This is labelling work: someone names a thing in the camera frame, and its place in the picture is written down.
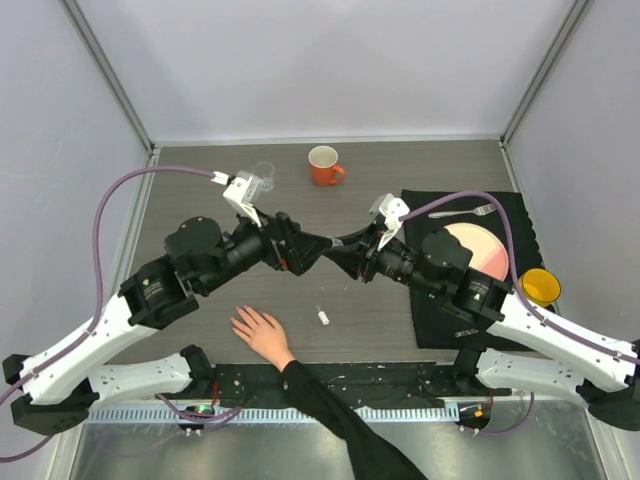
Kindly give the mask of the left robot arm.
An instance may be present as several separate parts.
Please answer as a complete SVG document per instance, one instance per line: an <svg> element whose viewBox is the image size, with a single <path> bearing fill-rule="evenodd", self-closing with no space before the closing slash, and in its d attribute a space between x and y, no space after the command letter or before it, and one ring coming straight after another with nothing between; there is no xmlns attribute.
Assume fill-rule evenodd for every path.
<svg viewBox="0 0 640 480"><path fill-rule="evenodd" d="M34 356L11 355L2 368L21 394L11 404L16 426L50 436L101 408L157 393L205 397L213 369L203 350L189 345L168 357L113 365L126 348L196 311L207 296L254 265L300 276L337 240L305 233L284 213L262 226L243 218L231 232L194 217L165 239L165 255L129 277L102 308L55 346Z"/></svg>

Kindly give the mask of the person's bare hand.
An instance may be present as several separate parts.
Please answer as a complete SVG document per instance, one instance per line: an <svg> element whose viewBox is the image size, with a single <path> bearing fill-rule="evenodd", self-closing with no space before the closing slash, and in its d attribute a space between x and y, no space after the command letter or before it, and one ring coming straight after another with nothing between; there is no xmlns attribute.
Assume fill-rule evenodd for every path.
<svg viewBox="0 0 640 480"><path fill-rule="evenodd" d="M231 323L234 334L280 373L295 360L285 330L273 316L242 306Z"/></svg>

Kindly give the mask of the black sleeved forearm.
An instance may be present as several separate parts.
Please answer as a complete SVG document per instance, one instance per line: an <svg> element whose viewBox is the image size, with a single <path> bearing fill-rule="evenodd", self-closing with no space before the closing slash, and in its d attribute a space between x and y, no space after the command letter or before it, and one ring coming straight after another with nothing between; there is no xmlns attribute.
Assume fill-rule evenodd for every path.
<svg viewBox="0 0 640 480"><path fill-rule="evenodd" d="M355 478L369 480L425 477L399 449L375 433L302 363L296 360L289 362L281 377L287 402L345 441Z"/></svg>

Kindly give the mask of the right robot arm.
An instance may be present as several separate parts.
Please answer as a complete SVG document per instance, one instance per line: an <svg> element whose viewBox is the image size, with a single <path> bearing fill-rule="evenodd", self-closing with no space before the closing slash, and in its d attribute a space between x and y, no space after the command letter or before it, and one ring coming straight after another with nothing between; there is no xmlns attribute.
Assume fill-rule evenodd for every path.
<svg viewBox="0 0 640 480"><path fill-rule="evenodd" d="M461 351L451 371L460 393L484 386L539 392L583 406L610 426L638 430L638 343L586 329L472 268L471 251L447 230L410 249L371 224L335 240L324 255L354 279L369 282L381 274L428 295L455 316L461 336L486 333L541 355L516 357L489 347Z"/></svg>

